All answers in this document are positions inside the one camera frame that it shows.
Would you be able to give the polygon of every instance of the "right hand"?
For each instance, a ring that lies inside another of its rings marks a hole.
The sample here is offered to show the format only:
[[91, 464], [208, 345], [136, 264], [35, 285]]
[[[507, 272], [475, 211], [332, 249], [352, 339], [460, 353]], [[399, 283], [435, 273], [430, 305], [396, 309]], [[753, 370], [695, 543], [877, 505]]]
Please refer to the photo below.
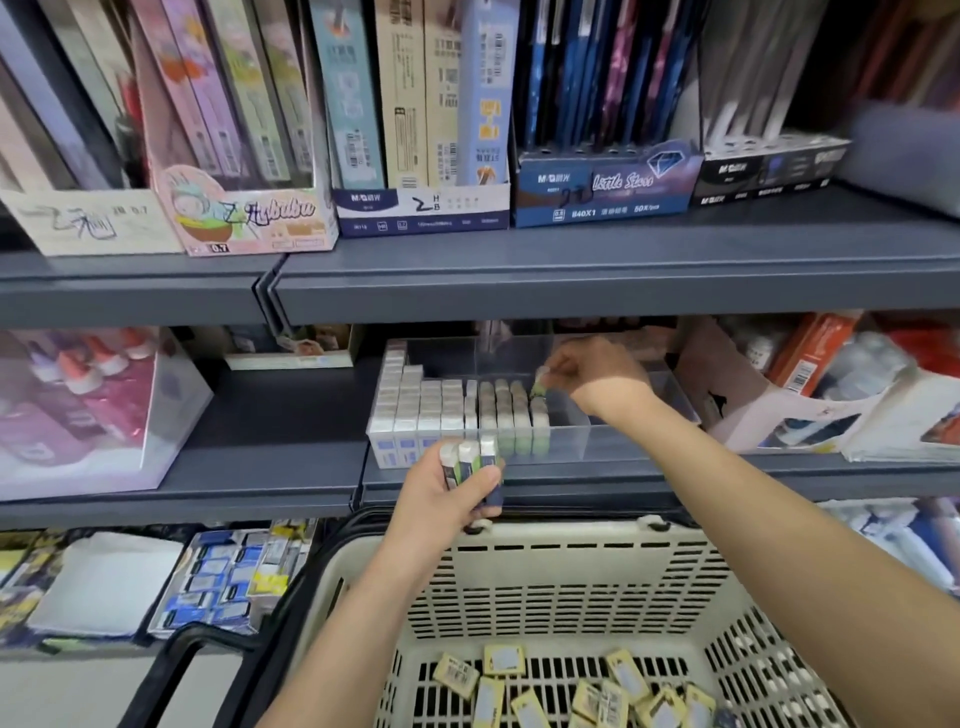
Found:
[[622, 427], [649, 397], [650, 377], [622, 344], [603, 336], [566, 341], [546, 360], [543, 386], [562, 389], [588, 415]]

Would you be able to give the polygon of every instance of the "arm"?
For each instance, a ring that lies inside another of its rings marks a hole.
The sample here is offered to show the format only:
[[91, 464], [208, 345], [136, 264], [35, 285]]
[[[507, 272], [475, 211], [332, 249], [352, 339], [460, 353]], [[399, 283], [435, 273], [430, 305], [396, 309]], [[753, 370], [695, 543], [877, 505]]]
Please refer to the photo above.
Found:
[[257, 728], [370, 728], [407, 609], [500, 480], [490, 465], [448, 492], [437, 444], [407, 474], [390, 527]]
[[756, 603], [862, 725], [960, 724], [953, 599], [660, 401], [622, 347], [576, 340], [547, 365], [546, 386], [650, 454]]

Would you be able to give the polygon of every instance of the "cartoon character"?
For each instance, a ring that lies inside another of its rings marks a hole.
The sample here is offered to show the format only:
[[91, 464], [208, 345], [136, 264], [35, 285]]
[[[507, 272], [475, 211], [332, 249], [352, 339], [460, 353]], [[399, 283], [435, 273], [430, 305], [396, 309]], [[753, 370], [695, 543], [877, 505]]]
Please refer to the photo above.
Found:
[[170, 203], [180, 226], [204, 243], [226, 243], [235, 232], [242, 232], [246, 222], [236, 206], [211, 201], [203, 190], [185, 178], [174, 179]]

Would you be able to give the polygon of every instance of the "red packaging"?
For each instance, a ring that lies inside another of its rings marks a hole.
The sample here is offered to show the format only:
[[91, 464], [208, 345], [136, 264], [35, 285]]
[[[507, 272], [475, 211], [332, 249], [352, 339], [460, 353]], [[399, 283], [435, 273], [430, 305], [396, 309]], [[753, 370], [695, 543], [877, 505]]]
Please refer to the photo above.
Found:
[[804, 316], [777, 355], [767, 378], [778, 387], [809, 397], [853, 333], [863, 311], [826, 311]]

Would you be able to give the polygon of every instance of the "gray metal shelf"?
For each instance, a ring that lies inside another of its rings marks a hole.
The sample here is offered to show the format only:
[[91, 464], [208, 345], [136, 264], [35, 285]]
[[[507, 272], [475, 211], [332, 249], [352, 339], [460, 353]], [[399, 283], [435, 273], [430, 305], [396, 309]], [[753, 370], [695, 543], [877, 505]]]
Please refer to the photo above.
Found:
[[[761, 470], [810, 500], [960, 496], [960, 465], [849, 463], [841, 455], [749, 455]], [[368, 455], [354, 505], [393, 505], [403, 470], [380, 470]], [[506, 504], [597, 508], [669, 507], [678, 501], [649, 459], [508, 466]]]
[[262, 324], [254, 287], [281, 259], [0, 251], [0, 328]]
[[847, 188], [553, 228], [342, 240], [273, 284], [290, 321], [954, 307], [960, 226]]
[[0, 503], [0, 530], [345, 516], [363, 470], [377, 365], [224, 369], [158, 489]]

